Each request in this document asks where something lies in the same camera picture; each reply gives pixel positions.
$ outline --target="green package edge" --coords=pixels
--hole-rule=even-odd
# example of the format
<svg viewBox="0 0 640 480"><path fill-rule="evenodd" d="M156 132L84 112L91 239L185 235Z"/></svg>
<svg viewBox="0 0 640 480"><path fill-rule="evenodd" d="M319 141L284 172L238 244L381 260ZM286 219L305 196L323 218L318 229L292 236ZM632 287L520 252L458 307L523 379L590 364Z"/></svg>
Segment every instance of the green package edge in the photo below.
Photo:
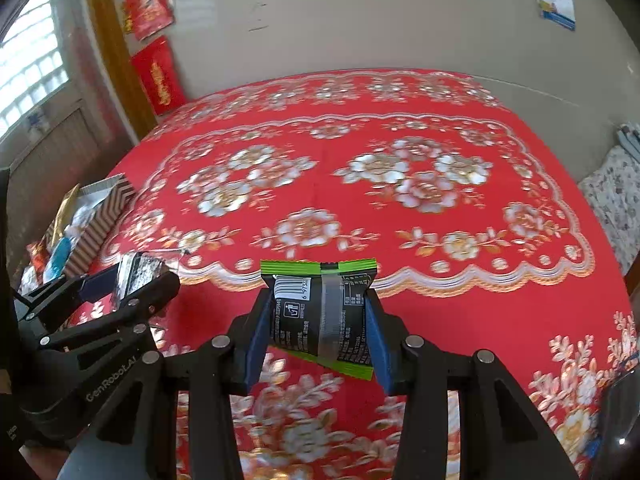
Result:
<svg viewBox="0 0 640 480"><path fill-rule="evenodd" d="M260 272L262 274L284 274L286 276L313 276L318 274L335 274L337 272L353 272L354 270L376 269L378 263L375 258L363 260L350 260L338 262L337 269L321 269L320 262L287 262L281 260L260 261ZM327 361L319 359L315 355L294 350L285 350L290 355L304 359L311 363L322 365L341 374L356 379L370 381L373 378L373 368L367 365L348 363L345 361Z"/></svg>

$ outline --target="white floral cloth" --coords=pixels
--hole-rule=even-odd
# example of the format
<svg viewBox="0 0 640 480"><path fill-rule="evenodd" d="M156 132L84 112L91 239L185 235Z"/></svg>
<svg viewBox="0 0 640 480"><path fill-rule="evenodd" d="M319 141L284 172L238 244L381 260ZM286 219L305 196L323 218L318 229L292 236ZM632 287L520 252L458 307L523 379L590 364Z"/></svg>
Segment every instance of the white floral cloth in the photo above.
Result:
<svg viewBox="0 0 640 480"><path fill-rule="evenodd" d="M626 274L640 250L640 163L621 146L578 187L589 202Z"/></svg>

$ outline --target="red tablecloth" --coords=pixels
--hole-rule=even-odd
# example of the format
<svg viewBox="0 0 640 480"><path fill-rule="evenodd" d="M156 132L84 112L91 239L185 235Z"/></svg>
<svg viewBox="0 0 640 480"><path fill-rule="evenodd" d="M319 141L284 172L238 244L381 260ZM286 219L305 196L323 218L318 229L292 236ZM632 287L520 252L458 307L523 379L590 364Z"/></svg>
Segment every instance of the red tablecloth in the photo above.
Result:
<svg viewBox="0 0 640 480"><path fill-rule="evenodd" d="M260 259L375 257L386 311L444 350L493 350L584 471L598 393L635 351L626 291L575 184L471 78L359 70L220 92L180 108L119 172L139 193L98 266L133 249L191 252L166 256L191 285L155 320L166 354L251 308ZM78 321L106 311L97 304ZM247 478L379 480L392 471L404 402L274 350L232 409ZM186 406L181 415L184 434ZM188 478L184 440L178 453Z"/></svg>

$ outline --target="black and green snack package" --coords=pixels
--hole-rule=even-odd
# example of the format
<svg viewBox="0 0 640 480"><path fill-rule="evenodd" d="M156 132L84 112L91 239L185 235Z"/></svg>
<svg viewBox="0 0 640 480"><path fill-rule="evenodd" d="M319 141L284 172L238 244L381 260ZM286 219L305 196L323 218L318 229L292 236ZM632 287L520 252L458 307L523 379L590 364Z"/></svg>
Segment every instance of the black and green snack package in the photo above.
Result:
<svg viewBox="0 0 640 480"><path fill-rule="evenodd" d="M274 345L339 372L371 378L364 295L376 276L375 259L262 261L260 272L273 291Z"/></svg>

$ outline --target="beige wall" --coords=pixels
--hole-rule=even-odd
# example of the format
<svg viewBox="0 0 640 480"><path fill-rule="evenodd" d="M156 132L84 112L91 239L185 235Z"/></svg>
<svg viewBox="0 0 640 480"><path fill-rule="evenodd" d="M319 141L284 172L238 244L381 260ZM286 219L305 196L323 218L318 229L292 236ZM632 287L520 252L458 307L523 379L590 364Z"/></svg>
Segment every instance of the beige wall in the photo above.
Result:
<svg viewBox="0 0 640 480"><path fill-rule="evenodd" d="M576 179L601 163L615 124L640 121L640 55L604 0L574 0L575 32L542 20L535 0L174 2L176 22L164 34L191 98L317 70L465 72L527 121ZM136 52L141 45L128 40Z"/></svg>

